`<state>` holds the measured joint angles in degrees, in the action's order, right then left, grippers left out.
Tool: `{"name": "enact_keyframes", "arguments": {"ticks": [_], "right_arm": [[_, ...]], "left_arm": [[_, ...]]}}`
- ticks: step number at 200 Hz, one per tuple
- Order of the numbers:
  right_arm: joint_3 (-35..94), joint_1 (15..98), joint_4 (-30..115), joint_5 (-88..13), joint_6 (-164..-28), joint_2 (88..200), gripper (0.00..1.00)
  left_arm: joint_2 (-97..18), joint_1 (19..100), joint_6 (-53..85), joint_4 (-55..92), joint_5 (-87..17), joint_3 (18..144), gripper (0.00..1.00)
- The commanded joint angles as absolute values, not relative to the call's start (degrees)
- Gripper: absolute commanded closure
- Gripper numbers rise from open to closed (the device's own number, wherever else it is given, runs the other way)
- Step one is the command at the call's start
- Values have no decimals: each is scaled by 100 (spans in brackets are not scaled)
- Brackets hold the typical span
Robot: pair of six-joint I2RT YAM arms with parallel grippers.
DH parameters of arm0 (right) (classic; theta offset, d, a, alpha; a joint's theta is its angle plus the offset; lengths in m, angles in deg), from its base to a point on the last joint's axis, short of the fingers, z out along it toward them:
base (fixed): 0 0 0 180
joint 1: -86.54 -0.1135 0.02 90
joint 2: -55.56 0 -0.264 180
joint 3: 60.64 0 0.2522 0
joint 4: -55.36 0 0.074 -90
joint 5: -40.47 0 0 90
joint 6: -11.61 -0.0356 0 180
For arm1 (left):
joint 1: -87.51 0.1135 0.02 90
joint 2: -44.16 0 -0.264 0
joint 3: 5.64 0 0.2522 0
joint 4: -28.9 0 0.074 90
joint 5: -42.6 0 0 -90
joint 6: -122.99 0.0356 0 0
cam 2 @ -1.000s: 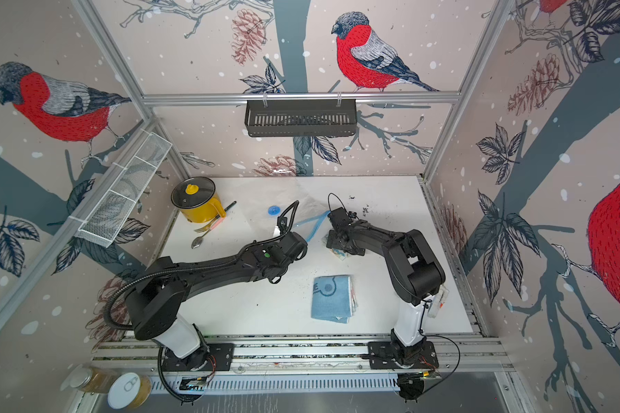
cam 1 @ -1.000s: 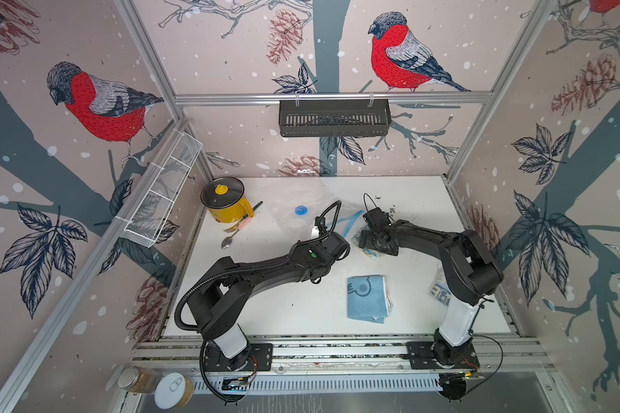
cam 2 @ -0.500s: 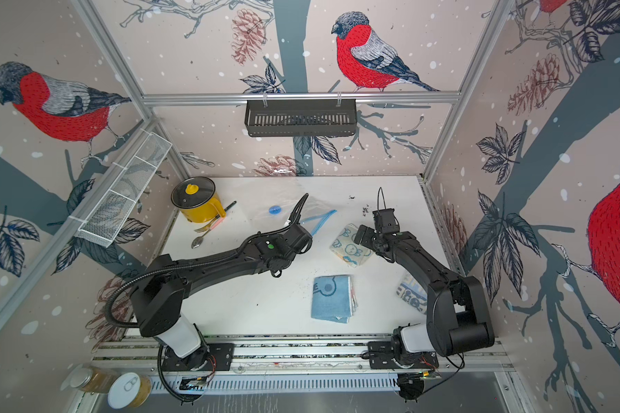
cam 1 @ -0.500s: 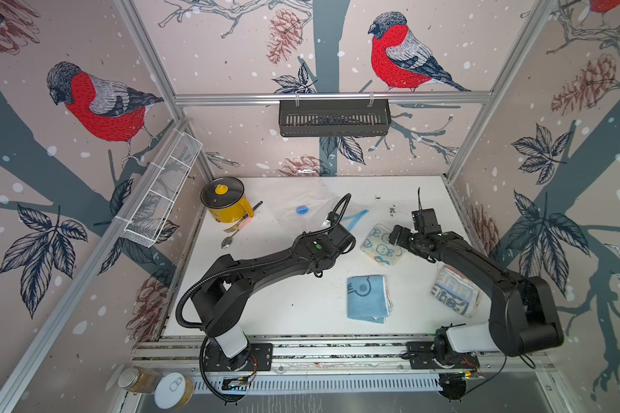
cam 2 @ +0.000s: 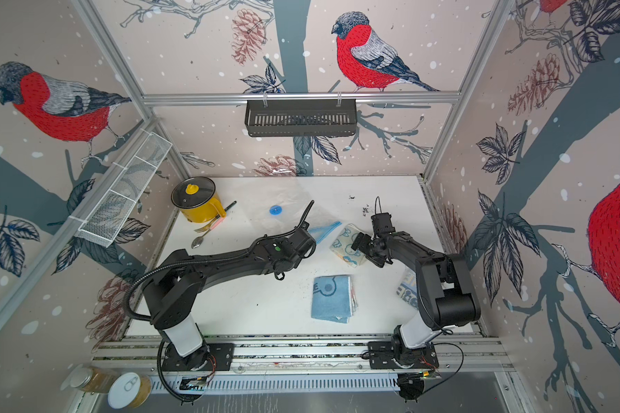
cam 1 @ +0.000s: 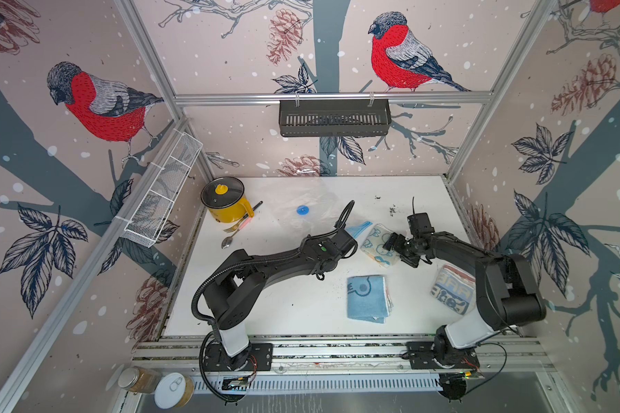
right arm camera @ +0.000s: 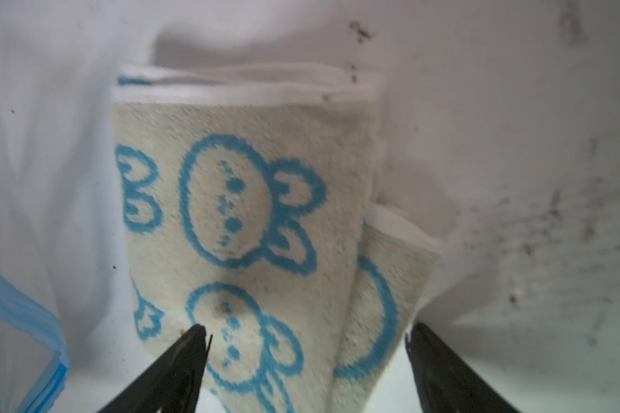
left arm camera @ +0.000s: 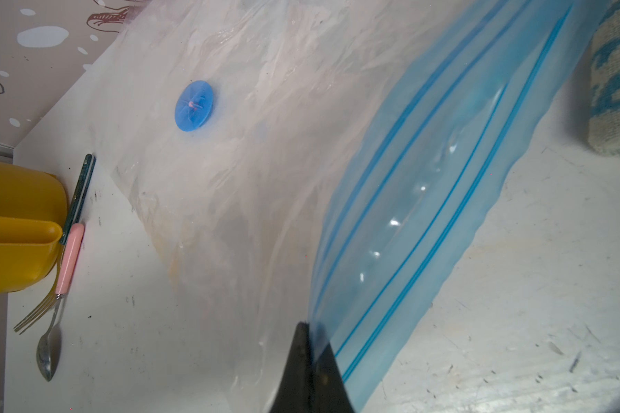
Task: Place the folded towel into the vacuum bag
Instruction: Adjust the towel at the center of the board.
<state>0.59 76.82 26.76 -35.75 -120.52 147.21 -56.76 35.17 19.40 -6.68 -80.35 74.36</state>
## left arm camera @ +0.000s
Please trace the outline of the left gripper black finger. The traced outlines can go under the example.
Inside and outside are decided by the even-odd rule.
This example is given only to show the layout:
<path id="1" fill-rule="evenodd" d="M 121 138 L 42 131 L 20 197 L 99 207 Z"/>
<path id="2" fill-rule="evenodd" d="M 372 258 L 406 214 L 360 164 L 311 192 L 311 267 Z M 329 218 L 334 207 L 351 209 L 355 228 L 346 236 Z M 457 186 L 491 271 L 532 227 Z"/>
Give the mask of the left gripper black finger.
<path id="1" fill-rule="evenodd" d="M 354 413 L 332 347 L 313 358 L 309 325 L 296 325 L 270 413 Z"/>

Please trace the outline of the clear vacuum bag blue zip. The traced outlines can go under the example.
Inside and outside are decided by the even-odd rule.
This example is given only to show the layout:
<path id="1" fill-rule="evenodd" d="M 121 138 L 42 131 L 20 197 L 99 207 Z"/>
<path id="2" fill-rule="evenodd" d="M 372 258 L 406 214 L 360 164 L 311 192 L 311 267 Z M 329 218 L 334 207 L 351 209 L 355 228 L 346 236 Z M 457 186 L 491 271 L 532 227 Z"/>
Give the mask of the clear vacuum bag blue zip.
<path id="1" fill-rule="evenodd" d="M 153 1 L 89 130 L 230 409 L 296 325 L 367 403 L 499 199 L 605 1 Z"/>

